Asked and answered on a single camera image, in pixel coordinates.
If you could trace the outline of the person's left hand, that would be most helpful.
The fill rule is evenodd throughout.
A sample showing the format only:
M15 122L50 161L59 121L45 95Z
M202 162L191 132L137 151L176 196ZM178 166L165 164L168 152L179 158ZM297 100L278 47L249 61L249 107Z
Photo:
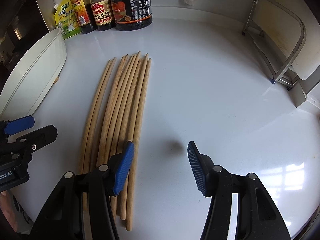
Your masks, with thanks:
M1 200L0 200L1 211L3 215L9 222L10 226L13 228L15 232L18 229L18 223L15 217L15 213L11 206L11 198L8 191L1 192Z

